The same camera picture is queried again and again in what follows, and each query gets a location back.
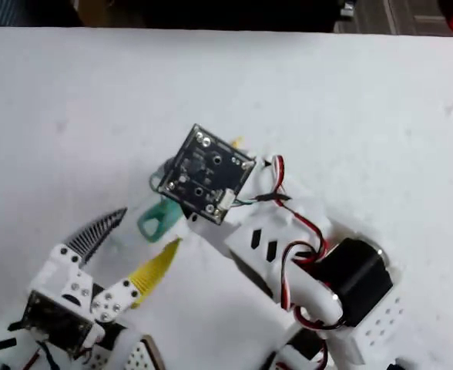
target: black wire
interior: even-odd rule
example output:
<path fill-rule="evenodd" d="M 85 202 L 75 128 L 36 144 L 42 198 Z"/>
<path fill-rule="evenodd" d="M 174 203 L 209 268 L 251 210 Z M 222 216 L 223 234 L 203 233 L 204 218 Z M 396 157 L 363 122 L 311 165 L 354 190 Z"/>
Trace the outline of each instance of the black wire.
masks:
<path fill-rule="evenodd" d="M 43 341 L 36 341 L 40 348 L 44 351 L 45 355 L 47 356 L 47 361 L 49 362 L 50 365 L 50 370 L 60 370 L 60 367 L 57 365 L 57 363 L 54 361 L 54 358 L 52 357 L 52 353 L 50 353 L 49 347 L 47 346 L 46 343 Z"/>

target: screw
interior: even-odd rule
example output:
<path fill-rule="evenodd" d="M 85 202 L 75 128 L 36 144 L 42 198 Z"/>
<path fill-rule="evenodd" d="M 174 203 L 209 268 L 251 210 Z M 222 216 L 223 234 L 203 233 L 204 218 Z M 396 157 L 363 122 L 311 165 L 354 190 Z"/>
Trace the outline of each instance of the screw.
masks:
<path fill-rule="evenodd" d="M 207 148 L 209 145 L 211 145 L 211 139 L 209 137 L 205 137 L 203 139 L 203 146 Z"/>

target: perforated plate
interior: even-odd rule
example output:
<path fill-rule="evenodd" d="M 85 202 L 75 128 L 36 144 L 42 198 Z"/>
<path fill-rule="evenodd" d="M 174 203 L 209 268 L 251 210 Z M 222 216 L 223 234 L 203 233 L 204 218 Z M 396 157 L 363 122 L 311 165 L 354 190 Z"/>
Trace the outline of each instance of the perforated plate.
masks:
<path fill-rule="evenodd" d="M 129 359 L 127 360 L 125 370 L 158 370 L 155 367 L 151 355 L 143 342 L 138 342 L 134 347 Z"/>

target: red wire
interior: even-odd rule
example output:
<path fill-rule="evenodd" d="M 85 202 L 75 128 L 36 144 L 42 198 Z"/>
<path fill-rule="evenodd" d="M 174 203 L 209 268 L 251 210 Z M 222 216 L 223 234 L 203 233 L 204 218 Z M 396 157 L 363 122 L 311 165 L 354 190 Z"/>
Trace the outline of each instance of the red wire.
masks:
<path fill-rule="evenodd" d="M 38 351 L 35 352 L 35 354 L 30 358 L 28 363 L 25 365 L 23 370 L 29 370 L 30 368 L 32 368 L 33 364 L 36 362 L 36 360 L 39 359 L 39 357 L 40 357 L 39 352 Z"/>
<path fill-rule="evenodd" d="M 284 362 L 277 362 L 276 366 L 281 370 L 291 370 Z"/>
<path fill-rule="evenodd" d="M 344 319 L 343 318 L 341 318 L 335 324 L 332 324 L 332 325 L 324 325 L 324 324 L 320 324 L 319 322 L 313 322 L 313 321 L 307 320 L 302 315 L 302 307 L 301 306 L 295 306 L 295 308 L 294 308 L 294 317 L 305 328 L 313 329 L 313 330 L 334 330 L 334 329 L 338 329 L 338 328 L 340 328 L 341 326 L 344 325 Z"/>
<path fill-rule="evenodd" d="M 320 362 L 320 365 L 317 367 L 317 370 L 323 370 L 327 366 L 327 360 L 329 359 L 329 354 L 327 350 L 327 343 L 326 341 L 322 341 L 322 351 L 323 351 L 323 358 Z"/>
<path fill-rule="evenodd" d="M 322 352 L 323 352 L 323 358 L 320 360 L 319 366 L 317 366 L 316 370 L 324 370 L 327 366 L 327 361 L 329 359 L 329 354 L 327 350 L 327 344 L 326 341 L 322 341 Z M 277 362 L 276 366 L 280 368 L 281 370 L 291 370 L 287 364 L 284 362 Z"/>

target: rectangular slot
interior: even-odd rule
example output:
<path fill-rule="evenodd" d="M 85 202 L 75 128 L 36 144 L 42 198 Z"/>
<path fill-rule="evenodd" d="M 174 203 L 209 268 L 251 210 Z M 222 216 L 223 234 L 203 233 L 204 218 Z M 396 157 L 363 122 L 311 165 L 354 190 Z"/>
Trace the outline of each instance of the rectangular slot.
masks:
<path fill-rule="evenodd" d="M 274 258 L 276 258 L 277 245 L 278 245 L 278 240 L 272 240 L 267 244 L 266 260 L 268 262 L 273 262 Z"/>
<path fill-rule="evenodd" d="M 18 344 L 16 338 L 5 339 L 4 341 L 0 341 L 0 351 L 2 349 L 11 348 Z"/>
<path fill-rule="evenodd" d="M 250 246 L 252 247 L 252 249 L 256 249 L 257 247 L 259 247 L 259 243 L 260 243 L 260 229 L 257 229 L 254 230 L 254 232 L 252 233 L 252 240 L 250 241 Z"/>
<path fill-rule="evenodd" d="M 22 323 L 20 321 L 13 322 L 8 326 L 9 331 L 17 331 L 23 329 Z"/>

